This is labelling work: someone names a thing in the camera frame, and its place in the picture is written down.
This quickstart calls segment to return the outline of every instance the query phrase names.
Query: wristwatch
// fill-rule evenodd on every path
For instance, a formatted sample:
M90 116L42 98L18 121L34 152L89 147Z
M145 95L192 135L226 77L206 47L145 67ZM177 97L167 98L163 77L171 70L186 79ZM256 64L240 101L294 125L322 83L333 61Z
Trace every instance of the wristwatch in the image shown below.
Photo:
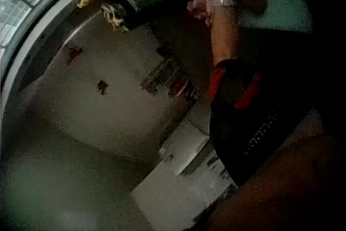
M234 0L211 0L212 6L235 6Z

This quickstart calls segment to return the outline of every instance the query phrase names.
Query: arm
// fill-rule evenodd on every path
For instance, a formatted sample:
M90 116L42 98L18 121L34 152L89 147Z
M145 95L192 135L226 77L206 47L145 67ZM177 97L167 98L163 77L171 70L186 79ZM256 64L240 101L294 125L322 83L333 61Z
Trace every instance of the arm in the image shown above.
M236 56L238 28L235 12L229 6L214 6L211 25L211 46L214 67L223 60Z

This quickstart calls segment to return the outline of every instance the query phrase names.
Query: person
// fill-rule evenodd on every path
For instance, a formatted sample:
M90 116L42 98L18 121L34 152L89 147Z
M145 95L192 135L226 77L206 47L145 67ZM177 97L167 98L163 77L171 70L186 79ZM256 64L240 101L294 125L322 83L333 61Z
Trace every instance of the person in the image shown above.
M264 62L255 72L248 69L238 57L237 14L232 5L213 5L210 139L239 189L191 230L339 229L346 202L344 142L326 131L281 147L312 106L309 81L292 67L278 72ZM285 56L284 46L262 55ZM305 57L304 51L286 52Z

